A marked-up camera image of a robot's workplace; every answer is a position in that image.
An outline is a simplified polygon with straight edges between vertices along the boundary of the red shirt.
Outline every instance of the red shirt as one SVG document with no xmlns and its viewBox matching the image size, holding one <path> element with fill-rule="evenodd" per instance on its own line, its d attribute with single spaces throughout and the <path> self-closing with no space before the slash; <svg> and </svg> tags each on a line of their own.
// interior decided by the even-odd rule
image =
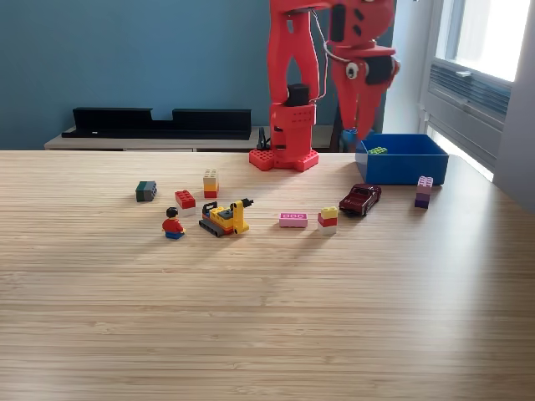
<svg viewBox="0 0 535 401">
<path fill-rule="evenodd" d="M 167 219 L 164 221 L 164 224 L 161 225 L 161 228 L 165 232 L 183 232 L 184 229 L 181 226 L 181 223 L 178 220 Z"/>
</svg>

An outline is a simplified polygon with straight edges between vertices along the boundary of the purple lego brick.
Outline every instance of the purple lego brick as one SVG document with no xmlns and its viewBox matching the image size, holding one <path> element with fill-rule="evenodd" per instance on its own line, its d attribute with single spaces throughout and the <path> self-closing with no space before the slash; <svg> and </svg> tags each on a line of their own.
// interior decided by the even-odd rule
<svg viewBox="0 0 535 401">
<path fill-rule="evenodd" d="M 429 203 L 429 201 L 431 200 L 431 195 L 427 195 L 427 194 L 416 194 L 416 200 L 417 200 L 417 201 L 424 201 L 424 202 Z"/>
<path fill-rule="evenodd" d="M 420 207 L 421 209 L 429 209 L 429 202 L 424 200 L 415 200 L 415 207 Z"/>
<path fill-rule="evenodd" d="M 300 227 L 308 226 L 308 215 L 306 213 L 281 213 L 278 218 L 281 227 Z"/>
</svg>

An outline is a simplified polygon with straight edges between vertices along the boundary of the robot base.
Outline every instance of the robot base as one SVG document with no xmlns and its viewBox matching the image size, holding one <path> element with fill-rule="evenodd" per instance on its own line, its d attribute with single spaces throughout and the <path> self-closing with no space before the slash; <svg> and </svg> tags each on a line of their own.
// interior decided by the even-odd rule
<svg viewBox="0 0 535 401">
<path fill-rule="evenodd" d="M 290 163 L 280 163 L 275 160 L 275 154 L 272 150 L 251 150 L 249 152 L 249 163 L 255 165 L 262 171 L 271 169 L 294 169 L 303 172 L 315 166 L 319 162 L 318 152 L 310 150 L 310 153 L 301 160 Z"/>
</svg>

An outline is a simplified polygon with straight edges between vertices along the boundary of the white wall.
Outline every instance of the white wall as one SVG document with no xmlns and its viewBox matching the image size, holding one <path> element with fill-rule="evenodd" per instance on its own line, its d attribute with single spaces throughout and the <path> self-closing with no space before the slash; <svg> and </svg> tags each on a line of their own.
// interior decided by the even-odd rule
<svg viewBox="0 0 535 401">
<path fill-rule="evenodd" d="M 494 183 L 526 209 L 535 212 L 535 2 L 512 88 Z"/>
<path fill-rule="evenodd" d="M 386 96 L 385 134 L 415 134 L 420 124 L 420 89 L 431 28 L 433 2 L 398 0 L 393 47 L 401 71 Z"/>
</svg>

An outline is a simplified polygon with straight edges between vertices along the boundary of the black hair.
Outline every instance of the black hair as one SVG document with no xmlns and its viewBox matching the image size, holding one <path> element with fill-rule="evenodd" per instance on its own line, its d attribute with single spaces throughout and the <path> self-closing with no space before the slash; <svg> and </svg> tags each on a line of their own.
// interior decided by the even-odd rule
<svg viewBox="0 0 535 401">
<path fill-rule="evenodd" d="M 166 215 L 170 219 L 172 219 L 173 217 L 177 217 L 178 216 L 178 209 L 176 209 L 175 207 L 170 207 L 169 209 L 167 209 Z"/>
</svg>

